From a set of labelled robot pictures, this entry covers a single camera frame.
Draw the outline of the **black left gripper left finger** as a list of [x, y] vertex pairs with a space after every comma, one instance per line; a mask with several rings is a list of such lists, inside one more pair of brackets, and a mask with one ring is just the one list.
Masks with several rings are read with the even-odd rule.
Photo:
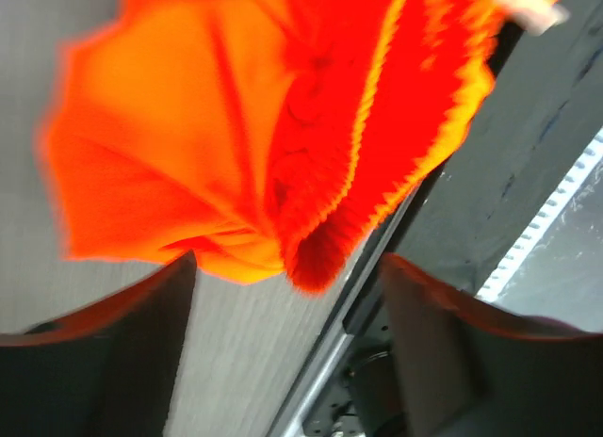
[[163, 435], [196, 274], [188, 252], [71, 314], [2, 334], [2, 435]]

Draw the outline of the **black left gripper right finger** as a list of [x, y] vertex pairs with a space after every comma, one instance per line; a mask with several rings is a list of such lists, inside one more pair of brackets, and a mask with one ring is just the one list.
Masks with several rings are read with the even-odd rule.
[[412, 435], [601, 434], [600, 334], [504, 311], [394, 253], [381, 278]]

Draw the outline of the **orange shorts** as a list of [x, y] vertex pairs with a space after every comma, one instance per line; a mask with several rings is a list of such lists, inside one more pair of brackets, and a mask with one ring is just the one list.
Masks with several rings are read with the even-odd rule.
[[463, 144], [505, 20], [561, 0], [121, 0], [40, 136], [65, 255], [319, 294]]

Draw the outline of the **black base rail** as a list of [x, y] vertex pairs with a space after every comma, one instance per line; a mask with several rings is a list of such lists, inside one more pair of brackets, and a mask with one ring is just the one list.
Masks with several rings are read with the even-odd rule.
[[294, 436], [349, 348], [347, 323], [378, 305], [376, 266], [395, 251], [477, 292], [602, 127], [602, 0], [563, 0], [570, 19], [541, 37], [514, 24], [492, 58], [497, 84], [463, 147], [355, 257], [318, 337], [269, 426]]

